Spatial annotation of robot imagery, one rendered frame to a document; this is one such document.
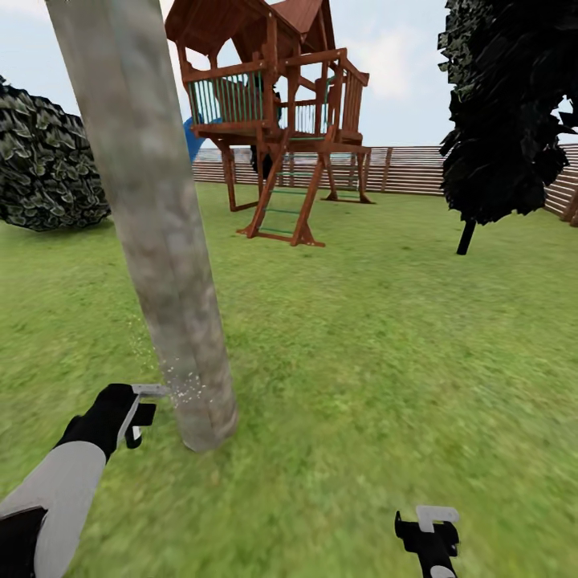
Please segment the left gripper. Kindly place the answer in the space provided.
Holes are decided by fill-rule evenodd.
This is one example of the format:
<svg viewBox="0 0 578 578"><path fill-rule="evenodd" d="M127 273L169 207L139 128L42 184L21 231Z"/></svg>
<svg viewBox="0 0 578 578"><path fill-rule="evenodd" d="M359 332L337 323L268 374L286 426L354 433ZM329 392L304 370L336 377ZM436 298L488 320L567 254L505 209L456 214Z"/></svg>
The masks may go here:
<svg viewBox="0 0 578 578"><path fill-rule="evenodd" d="M153 420L153 414L155 413L155 405L138 405L138 410L135 413L135 417L129 422L128 427L131 426L150 426Z"/></svg>

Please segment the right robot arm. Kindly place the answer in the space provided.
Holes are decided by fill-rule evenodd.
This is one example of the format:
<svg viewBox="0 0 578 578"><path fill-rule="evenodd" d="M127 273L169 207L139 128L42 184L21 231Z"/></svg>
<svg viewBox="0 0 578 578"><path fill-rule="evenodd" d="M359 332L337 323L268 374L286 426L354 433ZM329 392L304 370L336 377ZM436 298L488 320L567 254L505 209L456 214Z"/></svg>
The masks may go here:
<svg viewBox="0 0 578 578"><path fill-rule="evenodd" d="M404 540L405 550L420 556L424 578L458 578L450 557L457 557L459 543L453 522L460 520L456 507L417 505L418 523L403 521L396 515L396 536Z"/></svg>

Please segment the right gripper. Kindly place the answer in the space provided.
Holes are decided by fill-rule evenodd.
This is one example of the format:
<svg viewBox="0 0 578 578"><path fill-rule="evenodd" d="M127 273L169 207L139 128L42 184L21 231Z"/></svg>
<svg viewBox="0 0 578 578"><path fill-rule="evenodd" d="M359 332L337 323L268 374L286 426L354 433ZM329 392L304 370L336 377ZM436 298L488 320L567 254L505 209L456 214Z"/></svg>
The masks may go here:
<svg viewBox="0 0 578 578"><path fill-rule="evenodd" d="M403 521L401 513L396 515L396 536L404 540L407 552L424 552L424 547L438 547L450 557L457 557L456 543L459 543L457 528L451 522L442 520L434 523L434 533L421 532L418 523Z"/></svg>

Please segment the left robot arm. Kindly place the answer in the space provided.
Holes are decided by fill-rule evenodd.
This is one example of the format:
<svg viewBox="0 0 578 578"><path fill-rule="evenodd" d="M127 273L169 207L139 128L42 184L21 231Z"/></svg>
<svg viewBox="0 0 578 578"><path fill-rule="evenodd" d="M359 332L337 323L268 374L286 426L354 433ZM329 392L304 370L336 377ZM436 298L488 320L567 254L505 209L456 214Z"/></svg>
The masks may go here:
<svg viewBox="0 0 578 578"><path fill-rule="evenodd" d="M62 440L0 501L0 578L61 578L111 453L131 426L150 426L166 397L160 383L107 387L101 402L68 423Z"/></svg>

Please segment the pesticide atomizer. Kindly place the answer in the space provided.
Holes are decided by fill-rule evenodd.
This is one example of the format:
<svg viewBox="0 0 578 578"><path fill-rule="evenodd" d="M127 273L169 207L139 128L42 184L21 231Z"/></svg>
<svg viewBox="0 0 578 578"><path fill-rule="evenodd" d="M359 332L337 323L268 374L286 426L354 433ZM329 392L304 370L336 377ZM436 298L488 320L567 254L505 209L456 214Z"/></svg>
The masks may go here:
<svg viewBox="0 0 578 578"><path fill-rule="evenodd" d="M131 426L126 429L124 433L126 437L126 446L128 449L136 449L142 442L142 428L140 426Z"/></svg>

